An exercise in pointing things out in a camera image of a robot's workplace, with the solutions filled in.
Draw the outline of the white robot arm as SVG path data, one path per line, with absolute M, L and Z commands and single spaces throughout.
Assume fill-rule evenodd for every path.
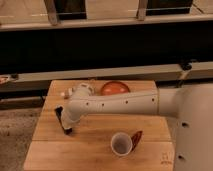
M 62 110 L 62 128 L 98 113 L 177 117 L 173 171 L 213 171 L 213 84 L 95 96 L 92 86 L 81 83 Z

